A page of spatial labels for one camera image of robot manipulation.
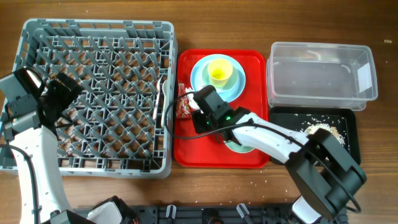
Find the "green bowl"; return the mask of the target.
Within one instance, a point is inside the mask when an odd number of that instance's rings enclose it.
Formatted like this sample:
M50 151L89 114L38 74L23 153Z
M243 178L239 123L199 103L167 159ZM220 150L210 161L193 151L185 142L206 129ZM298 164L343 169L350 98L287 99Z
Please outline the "green bowl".
M254 150L253 147L239 145L232 141L225 141L224 144L227 146L228 149L232 150L233 152L241 154L248 153Z

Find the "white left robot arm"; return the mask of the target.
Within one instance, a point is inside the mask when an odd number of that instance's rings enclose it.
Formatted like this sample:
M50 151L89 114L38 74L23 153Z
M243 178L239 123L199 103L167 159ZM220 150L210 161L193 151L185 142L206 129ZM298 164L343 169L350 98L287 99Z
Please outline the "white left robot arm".
M83 88L64 73L45 83L32 68L1 78L6 97L1 115L3 149L12 151L21 188L21 223L122 223L112 200L82 217L73 212L57 160L57 126L63 111Z

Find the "white napkin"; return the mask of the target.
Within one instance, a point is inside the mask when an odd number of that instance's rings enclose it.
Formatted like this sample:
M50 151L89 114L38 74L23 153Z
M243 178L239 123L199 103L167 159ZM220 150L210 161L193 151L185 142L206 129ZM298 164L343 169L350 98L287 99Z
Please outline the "white napkin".
M188 87L188 88L185 88L185 91L187 93L190 92L190 94L188 94L187 97L188 97L188 104L189 104L191 111L199 110L200 107L197 105L197 103L193 99L193 89L191 87Z

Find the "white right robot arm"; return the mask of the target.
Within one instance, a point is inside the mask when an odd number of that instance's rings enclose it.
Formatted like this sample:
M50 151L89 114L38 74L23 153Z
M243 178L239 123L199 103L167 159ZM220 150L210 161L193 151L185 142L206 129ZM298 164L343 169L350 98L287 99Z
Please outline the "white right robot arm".
M219 116L194 111L192 119L197 133L220 133L283 163L301 193L292 205L301 222L332 220L343 209L362 211L354 195L366 182L366 174L329 132L319 129L307 135L292 131L244 108Z

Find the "white plastic spoon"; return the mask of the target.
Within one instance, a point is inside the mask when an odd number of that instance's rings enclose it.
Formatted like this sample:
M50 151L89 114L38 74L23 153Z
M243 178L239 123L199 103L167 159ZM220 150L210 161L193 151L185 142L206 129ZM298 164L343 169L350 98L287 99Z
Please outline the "white plastic spoon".
M162 116L161 116L161 127L164 128L165 126L165 110L166 110L166 104L167 104L167 80L164 81L162 85L162 92L164 94L164 100L163 100L163 108L162 108Z

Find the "rice and food scraps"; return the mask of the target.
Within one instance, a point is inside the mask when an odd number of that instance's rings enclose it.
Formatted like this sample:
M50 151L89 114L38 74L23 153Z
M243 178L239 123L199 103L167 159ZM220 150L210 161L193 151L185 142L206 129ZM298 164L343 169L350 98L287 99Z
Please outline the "rice and food scraps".
M324 129L332 133L343 147L348 144L346 119L341 116L295 113L293 117L294 121L298 122L298 127L294 128L295 131L314 134L319 129Z

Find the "red strawberry snack wrapper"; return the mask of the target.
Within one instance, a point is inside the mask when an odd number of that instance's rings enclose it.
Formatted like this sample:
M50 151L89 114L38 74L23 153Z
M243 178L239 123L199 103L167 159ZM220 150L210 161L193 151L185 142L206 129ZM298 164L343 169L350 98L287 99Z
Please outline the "red strawberry snack wrapper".
M183 94L186 94L185 85L183 83L179 83L178 96L181 96ZM181 97L177 101L176 115L178 119L190 119L192 117L191 109L189 106L189 98L187 95Z

